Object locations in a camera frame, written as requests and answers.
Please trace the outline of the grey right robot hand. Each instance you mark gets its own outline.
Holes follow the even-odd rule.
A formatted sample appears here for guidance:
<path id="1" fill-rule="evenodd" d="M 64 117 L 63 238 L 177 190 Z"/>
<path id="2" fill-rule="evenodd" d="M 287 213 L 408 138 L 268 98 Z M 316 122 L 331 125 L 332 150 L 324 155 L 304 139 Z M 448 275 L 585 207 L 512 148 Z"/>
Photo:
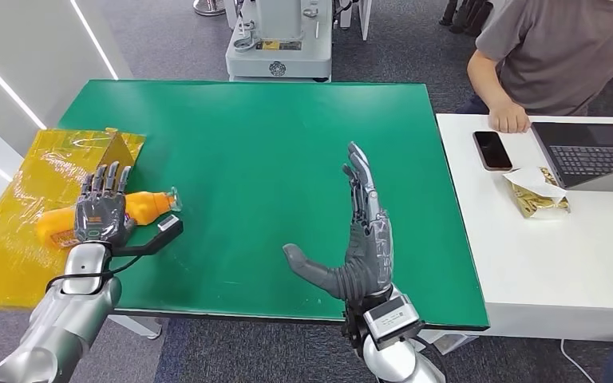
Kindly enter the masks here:
<path id="1" fill-rule="evenodd" d="M 326 267 L 307 258 L 293 243 L 283 246 L 291 270 L 310 284 L 345 302 L 387 291 L 392 285 L 394 244 L 390 218 L 379 201 L 370 162 L 351 141 L 342 166 L 350 185 L 352 218 L 344 263 Z"/>

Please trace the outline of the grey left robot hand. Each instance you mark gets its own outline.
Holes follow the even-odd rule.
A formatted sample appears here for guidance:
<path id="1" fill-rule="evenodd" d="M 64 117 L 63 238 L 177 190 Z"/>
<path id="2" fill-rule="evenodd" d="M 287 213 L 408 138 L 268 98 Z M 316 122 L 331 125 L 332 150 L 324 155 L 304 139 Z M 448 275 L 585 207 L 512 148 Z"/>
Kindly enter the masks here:
<path id="1" fill-rule="evenodd" d="M 125 187 L 132 170 L 120 163 L 102 164 L 90 172 L 81 183 L 74 212 L 74 235 L 83 243 L 101 241 L 114 247 L 124 246 L 136 222 L 126 215 Z"/>

